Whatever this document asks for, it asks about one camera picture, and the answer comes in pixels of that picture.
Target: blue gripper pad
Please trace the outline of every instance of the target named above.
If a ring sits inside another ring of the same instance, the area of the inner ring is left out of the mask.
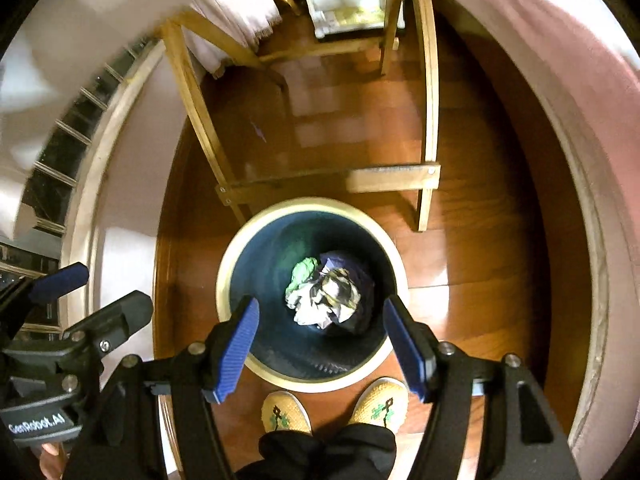
[[[426,361],[409,334],[392,298],[385,300],[382,318],[409,390],[420,398],[420,402],[425,402],[428,396]]]
[[[40,305],[52,303],[72,290],[86,285],[88,280],[89,269],[80,262],[76,262],[34,280],[29,299]]]
[[[229,338],[226,349],[222,352],[219,361],[218,385],[214,394],[218,402],[225,401],[226,396],[233,393],[238,385],[244,360],[249,354],[251,344],[254,342],[255,332],[260,321],[260,308],[258,300],[251,298],[241,318],[237,321],[236,328]]]

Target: round trash bin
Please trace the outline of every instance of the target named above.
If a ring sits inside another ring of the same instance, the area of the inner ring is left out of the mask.
[[[374,286],[374,309],[361,335],[331,335],[293,321],[284,291],[303,258],[344,251],[366,264]],[[336,200],[300,198],[253,217],[233,238],[216,283],[218,317],[227,320],[244,295],[260,303],[260,325],[246,365],[261,378],[297,392],[328,392],[363,379],[391,352],[382,322],[390,294],[408,303],[400,254],[368,215]]]

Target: black pants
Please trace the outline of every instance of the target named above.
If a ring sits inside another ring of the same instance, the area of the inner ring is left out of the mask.
[[[372,424],[351,424],[327,444],[299,431],[271,431],[258,450],[264,460],[243,467],[238,480],[386,480],[396,437]]]

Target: yellow slipper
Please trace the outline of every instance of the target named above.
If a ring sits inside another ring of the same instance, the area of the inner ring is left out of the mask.
[[[273,392],[262,404],[264,431],[293,430],[311,434],[311,421],[300,401],[289,392]]]
[[[404,383],[382,377],[364,390],[358,399],[349,424],[373,424],[398,433],[406,419],[409,391]]]

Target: metal bolt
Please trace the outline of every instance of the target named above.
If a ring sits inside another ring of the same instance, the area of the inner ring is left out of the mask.
[[[522,364],[522,359],[516,354],[507,354],[504,356],[504,362],[508,367],[518,368]]]
[[[84,331],[83,330],[76,330],[71,335],[71,341],[73,341],[74,343],[77,343],[78,341],[82,341],[82,339],[84,339]]]
[[[204,343],[201,343],[200,341],[196,341],[193,342],[189,345],[189,353],[191,355],[201,355],[204,354],[204,351],[207,349],[207,347],[204,345]]]
[[[122,366],[124,366],[125,368],[133,368],[135,365],[138,364],[138,361],[140,360],[140,358],[135,355],[135,354],[129,354],[129,355],[125,355],[122,358],[122,361],[120,361],[122,363]]]
[[[78,387],[79,381],[75,375],[68,375],[62,379],[62,389],[68,394],[74,391]]]
[[[449,341],[441,341],[438,343],[438,350],[444,355],[453,355],[456,352],[456,347]]]

